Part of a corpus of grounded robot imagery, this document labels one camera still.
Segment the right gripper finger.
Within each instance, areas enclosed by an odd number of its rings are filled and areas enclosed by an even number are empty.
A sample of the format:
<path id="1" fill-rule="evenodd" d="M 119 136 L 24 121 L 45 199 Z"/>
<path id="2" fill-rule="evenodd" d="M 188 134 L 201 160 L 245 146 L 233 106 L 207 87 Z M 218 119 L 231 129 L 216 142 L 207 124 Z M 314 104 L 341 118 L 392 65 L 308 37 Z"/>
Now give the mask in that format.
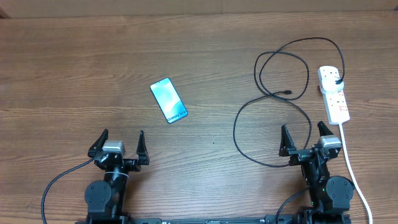
<path id="1" fill-rule="evenodd" d="M 290 151 L 295 151 L 296 147 L 294 141 L 287 129 L 287 126 L 284 124 L 281 126 L 281 141 L 280 141 L 280 149 L 279 156 L 287 157 L 290 155 Z"/>
<path id="2" fill-rule="evenodd" d="M 327 125 L 323 121 L 319 121 L 317 126 L 318 126 L 320 136 L 333 135 L 333 133 L 328 129 Z"/>

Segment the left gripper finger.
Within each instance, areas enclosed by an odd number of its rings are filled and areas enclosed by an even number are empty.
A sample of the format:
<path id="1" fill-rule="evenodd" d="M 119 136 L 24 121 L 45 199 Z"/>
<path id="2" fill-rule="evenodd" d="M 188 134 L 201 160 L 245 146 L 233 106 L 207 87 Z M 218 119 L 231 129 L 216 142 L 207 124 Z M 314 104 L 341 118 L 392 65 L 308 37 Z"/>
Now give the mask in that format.
<path id="1" fill-rule="evenodd" d="M 88 157 L 95 157 L 95 155 L 102 151 L 103 145 L 108 140 L 108 129 L 104 129 L 101 136 L 95 141 L 95 143 L 88 150 Z"/>
<path id="2" fill-rule="evenodd" d="M 150 158 L 147 152 L 144 131 L 140 130 L 139 142 L 136 149 L 140 165 L 149 165 Z"/>

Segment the blue Samsung Galaxy smartphone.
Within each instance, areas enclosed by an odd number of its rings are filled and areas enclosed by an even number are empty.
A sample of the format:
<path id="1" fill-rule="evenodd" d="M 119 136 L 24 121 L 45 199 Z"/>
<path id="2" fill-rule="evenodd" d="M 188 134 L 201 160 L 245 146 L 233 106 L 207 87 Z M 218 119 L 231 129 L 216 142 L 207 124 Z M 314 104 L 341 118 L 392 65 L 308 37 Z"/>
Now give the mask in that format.
<path id="1" fill-rule="evenodd" d="M 188 116 L 188 111 L 169 77 L 153 83 L 150 90 L 169 124 Z"/>

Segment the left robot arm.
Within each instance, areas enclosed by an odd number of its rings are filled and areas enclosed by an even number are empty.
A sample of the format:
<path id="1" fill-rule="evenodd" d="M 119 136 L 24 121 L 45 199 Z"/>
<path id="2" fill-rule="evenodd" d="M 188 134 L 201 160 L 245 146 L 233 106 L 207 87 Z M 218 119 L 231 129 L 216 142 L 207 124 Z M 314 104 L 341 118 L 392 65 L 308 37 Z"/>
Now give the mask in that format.
<path id="1" fill-rule="evenodd" d="M 102 180 L 89 184 L 85 190 L 85 202 L 88 205 L 86 223 L 132 223 L 128 213 L 124 212 L 124 199 L 130 172 L 139 172 L 142 166 L 148 166 L 150 158 L 147 152 L 144 131 L 140 131 L 137 144 L 137 159 L 126 159 L 124 142 L 109 140 L 108 130 L 88 150 L 88 157 L 104 170 Z"/>

